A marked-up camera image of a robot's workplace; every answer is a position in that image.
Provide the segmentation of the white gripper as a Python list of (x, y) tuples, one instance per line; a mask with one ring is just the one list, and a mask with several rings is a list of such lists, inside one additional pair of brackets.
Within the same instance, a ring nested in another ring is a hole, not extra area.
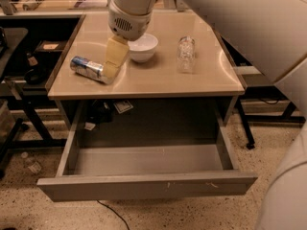
[(128, 41), (140, 38), (148, 28), (151, 13), (133, 15), (121, 10), (114, 1), (108, 7), (108, 26), (115, 34), (106, 44), (106, 56), (103, 63), (104, 83), (113, 83), (125, 63), (130, 51)]

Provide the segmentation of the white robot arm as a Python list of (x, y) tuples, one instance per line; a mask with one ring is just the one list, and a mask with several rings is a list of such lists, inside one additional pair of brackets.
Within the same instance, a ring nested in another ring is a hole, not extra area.
[[(306, 0), (182, 0), (307, 117)], [(147, 29), (155, 0), (110, 0), (110, 29), (127, 40)], [(307, 124), (285, 153), (256, 230), (307, 230)]]

